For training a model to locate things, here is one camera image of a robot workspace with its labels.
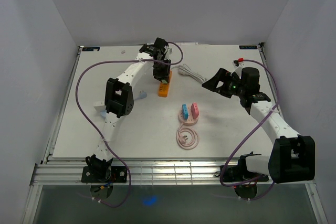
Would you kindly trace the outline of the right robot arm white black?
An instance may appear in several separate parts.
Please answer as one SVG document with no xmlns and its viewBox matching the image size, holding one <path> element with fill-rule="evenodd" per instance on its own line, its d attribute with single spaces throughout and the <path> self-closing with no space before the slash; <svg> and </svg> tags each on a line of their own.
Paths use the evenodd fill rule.
<svg viewBox="0 0 336 224">
<path fill-rule="evenodd" d="M 238 67 L 234 72 L 220 68 L 203 88 L 224 97 L 237 96 L 241 106 L 257 121 L 272 142 L 270 154 L 251 152 L 240 156 L 234 167 L 221 169 L 220 180 L 252 182 L 269 176 L 277 184 L 313 180 L 315 177 L 315 142 L 294 130 L 278 113 L 271 99 L 260 91 L 257 68 Z"/>
</svg>

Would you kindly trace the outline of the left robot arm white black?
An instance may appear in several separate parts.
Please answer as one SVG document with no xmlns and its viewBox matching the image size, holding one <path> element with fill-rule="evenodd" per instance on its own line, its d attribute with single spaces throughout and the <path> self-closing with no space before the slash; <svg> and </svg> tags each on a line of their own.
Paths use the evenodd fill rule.
<svg viewBox="0 0 336 224">
<path fill-rule="evenodd" d="M 105 142 L 112 140 L 113 133 L 121 119 L 129 115 L 134 107 L 133 88 L 145 72 L 153 68 L 154 79 L 162 84 L 170 82 L 169 43 L 157 38 L 151 45 L 143 45 L 131 65 L 116 78 L 109 78 L 106 84 L 104 107 L 105 124 L 103 138 L 92 156 L 86 157 L 89 173 L 100 182 L 112 177 L 111 163 L 114 155 L 108 150 Z"/>
</svg>

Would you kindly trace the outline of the blue plug adapter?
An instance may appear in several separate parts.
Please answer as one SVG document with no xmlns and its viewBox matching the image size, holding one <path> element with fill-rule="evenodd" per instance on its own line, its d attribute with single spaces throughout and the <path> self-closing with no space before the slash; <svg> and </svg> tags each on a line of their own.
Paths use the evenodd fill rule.
<svg viewBox="0 0 336 224">
<path fill-rule="evenodd" d="M 188 120 L 188 108 L 187 108 L 187 105 L 186 104 L 182 104 L 182 107 L 181 107 L 181 112 L 182 112 L 182 118 L 184 121 Z"/>
</svg>

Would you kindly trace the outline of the white charger plug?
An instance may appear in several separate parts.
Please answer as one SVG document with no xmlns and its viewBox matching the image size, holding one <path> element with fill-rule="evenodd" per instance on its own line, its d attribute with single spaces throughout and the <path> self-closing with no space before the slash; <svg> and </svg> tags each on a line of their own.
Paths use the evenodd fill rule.
<svg viewBox="0 0 336 224">
<path fill-rule="evenodd" d="M 98 101 L 98 102 L 95 102 L 93 104 L 93 107 L 94 109 L 97 111 L 97 112 L 102 112 L 102 111 L 105 111 L 106 110 L 106 105 L 104 104 L 103 101 Z"/>
</svg>

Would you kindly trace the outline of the pink round power socket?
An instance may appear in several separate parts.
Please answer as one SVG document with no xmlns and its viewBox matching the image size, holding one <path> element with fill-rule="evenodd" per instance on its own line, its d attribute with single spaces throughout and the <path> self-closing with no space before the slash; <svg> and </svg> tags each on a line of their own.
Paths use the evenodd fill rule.
<svg viewBox="0 0 336 224">
<path fill-rule="evenodd" d="M 192 126 L 192 125 L 195 125 L 197 122 L 198 122 L 198 119 L 199 119 L 199 117 L 197 117 L 197 118 L 193 118 L 192 117 L 192 115 L 190 114 L 189 116 L 188 116 L 188 119 L 184 119 L 183 118 L 183 114 L 182 114 L 182 112 L 179 112 L 178 113 L 178 120 L 179 120 L 179 122 L 180 123 L 182 123 L 183 125 L 186 125 L 186 126 Z"/>
</svg>

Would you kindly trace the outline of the pink plug adapter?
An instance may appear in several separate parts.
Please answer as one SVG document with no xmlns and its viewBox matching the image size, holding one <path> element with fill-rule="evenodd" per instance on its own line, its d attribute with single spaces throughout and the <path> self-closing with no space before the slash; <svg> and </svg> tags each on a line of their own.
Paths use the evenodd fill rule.
<svg viewBox="0 0 336 224">
<path fill-rule="evenodd" d="M 197 103 L 191 104 L 191 114 L 194 120 L 198 119 L 199 117 L 199 109 Z"/>
</svg>

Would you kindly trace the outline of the blue round power socket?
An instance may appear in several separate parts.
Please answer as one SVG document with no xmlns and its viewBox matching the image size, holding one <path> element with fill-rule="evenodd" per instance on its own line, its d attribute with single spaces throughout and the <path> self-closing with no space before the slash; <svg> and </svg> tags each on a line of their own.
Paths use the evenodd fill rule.
<svg viewBox="0 0 336 224">
<path fill-rule="evenodd" d="M 107 114 L 106 111 L 101 111 L 101 112 L 100 112 L 100 115 L 101 115 L 103 118 L 106 117 L 106 114 Z"/>
</svg>

